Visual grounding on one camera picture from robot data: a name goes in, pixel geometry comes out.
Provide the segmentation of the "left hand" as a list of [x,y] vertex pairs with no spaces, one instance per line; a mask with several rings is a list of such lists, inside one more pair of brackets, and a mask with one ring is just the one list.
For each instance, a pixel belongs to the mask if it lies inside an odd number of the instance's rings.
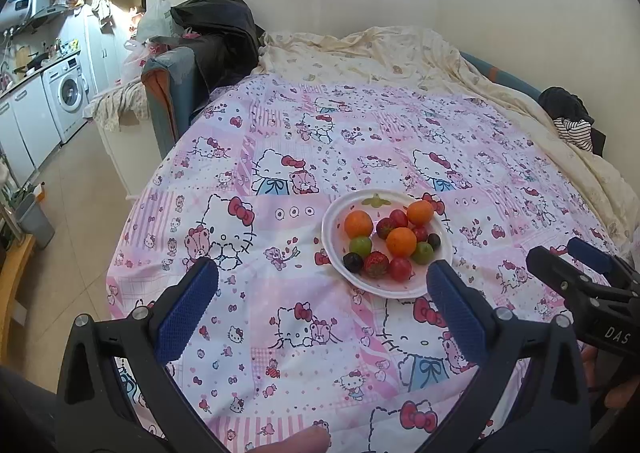
[[279,442],[255,447],[253,453],[326,453],[329,433],[321,426],[310,426]]

